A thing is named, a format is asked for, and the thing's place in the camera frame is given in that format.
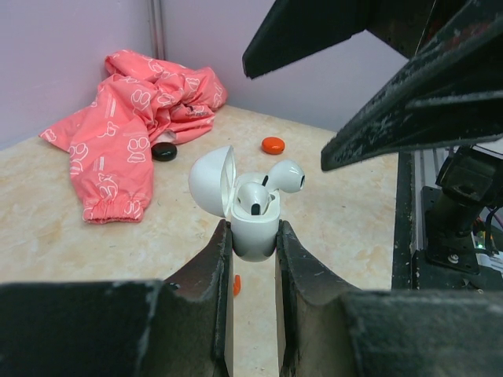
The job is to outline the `white earbud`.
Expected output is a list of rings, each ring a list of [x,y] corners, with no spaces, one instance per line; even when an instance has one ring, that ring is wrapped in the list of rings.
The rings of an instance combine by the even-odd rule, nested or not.
[[[273,165],[263,178],[262,186],[269,192],[281,190],[295,193],[303,189],[306,176],[295,161],[284,159]]]
[[[272,201],[272,195],[257,182],[246,182],[238,190],[237,199],[245,212],[252,216],[266,213]]]

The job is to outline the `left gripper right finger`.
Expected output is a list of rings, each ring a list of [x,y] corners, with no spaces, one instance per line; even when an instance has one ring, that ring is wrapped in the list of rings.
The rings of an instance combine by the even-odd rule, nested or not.
[[[300,242],[288,221],[276,235],[275,299],[280,376],[352,376],[340,296],[354,286]]]

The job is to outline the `black charging case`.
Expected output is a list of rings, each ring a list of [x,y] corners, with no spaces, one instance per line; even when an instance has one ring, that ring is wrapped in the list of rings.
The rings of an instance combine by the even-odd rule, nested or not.
[[[151,147],[152,158],[160,162],[169,162],[176,158],[178,149],[170,142],[160,142]]]

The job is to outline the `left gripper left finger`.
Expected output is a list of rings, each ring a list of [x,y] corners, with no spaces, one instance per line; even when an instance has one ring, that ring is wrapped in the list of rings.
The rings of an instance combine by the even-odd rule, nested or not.
[[[232,236],[219,221],[207,245],[166,279],[169,376],[232,375]]]

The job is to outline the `white charging case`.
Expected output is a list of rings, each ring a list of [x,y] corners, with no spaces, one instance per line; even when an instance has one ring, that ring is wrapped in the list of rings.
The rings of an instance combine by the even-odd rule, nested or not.
[[[260,184],[263,178],[258,172],[237,175],[231,145],[201,156],[189,173],[189,191],[197,206],[230,222],[233,250],[246,262],[263,262],[276,247],[281,213],[279,193],[274,192],[266,212],[256,216],[247,213],[237,198],[243,184]]]

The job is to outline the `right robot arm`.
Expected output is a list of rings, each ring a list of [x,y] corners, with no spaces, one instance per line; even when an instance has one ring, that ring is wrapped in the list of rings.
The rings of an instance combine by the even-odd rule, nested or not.
[[[276,1],[242,57],[258,78],[368,31],[406,64],[321,150],[325,172],[395,152],[450,150],[425,217],[430,262],[475,273],[461,246],[502,205],[499,1]]]

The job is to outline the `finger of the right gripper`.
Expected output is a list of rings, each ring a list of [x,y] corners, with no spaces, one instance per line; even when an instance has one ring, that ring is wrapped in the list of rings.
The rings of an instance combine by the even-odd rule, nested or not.
[[[321,150],[321,169],[501,137],[502,3],[466,1]]]
[[[385,21],[398,1],[275,1],[242,56],[249,79],[344,42]]]

